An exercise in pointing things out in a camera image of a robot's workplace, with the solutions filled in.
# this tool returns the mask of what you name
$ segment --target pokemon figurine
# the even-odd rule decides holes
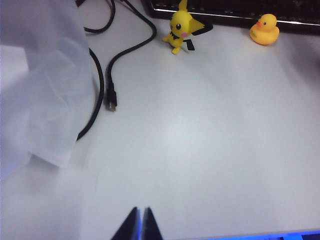
[[[185,37],[192,35],[199,35],[210,31],[212,24],[204,24],[195,20],[187,10],[187,0],[181,0],[179,3],[179,10],[175,12],[170,21],[171,32],[162,40],[169,43],[172,47],[172,53],[177,54],[183,42],[191,43],[191,40],[184,41]]]
[[[279,28],[276,26],[277,18],[272,14],[264,14],[250,29],[250,37],[261,45],[273,44],[279,36]]]

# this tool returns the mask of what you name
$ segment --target black keyboard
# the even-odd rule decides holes
[[[170,19],[180,0],[143,0],[151,17]],[[280,31],[320,34],[320,0],[188,0],[189,13],[213,24],[249,28],[263,14],[277,17]]]

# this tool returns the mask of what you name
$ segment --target cable connector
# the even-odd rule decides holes
[[[107,108],[114,112],[117,106],[117,93],[115,91],[115,86],[113,82],[108,83],[108,88],[106,90],[106,105]]]

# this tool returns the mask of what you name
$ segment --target white table surface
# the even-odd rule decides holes
[[[151,34],[116,7],[88,36],[103,68]],[[98,27],[110,10],[88,0],[80,13]],[[33,159],[1,183],[1,239],[108,240],[134,206],[165,240],[319,230],[320,37],[266,47],[215,25],[173,55],[169,21],[152,21],[156,39],[113,67],[117,111],[101,109],[70,165]]]

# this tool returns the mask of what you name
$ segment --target white cloth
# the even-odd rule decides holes
[[[92,95],[75,2],[1,1],[1,179],[32,155],[65,166]]]

